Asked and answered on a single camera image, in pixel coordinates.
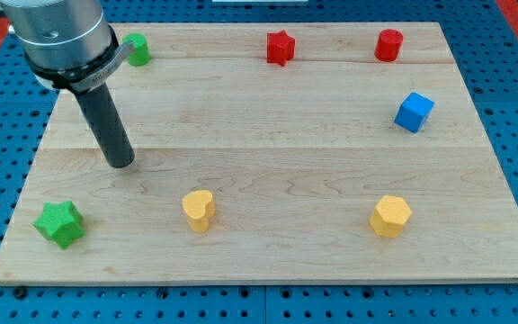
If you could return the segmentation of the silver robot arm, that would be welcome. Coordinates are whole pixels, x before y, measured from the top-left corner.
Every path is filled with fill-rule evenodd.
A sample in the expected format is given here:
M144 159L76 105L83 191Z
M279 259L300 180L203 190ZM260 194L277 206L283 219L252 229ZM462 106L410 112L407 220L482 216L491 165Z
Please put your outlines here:
M84 94L135 52L120 43L98 0L1 0L24 57L46 87Z

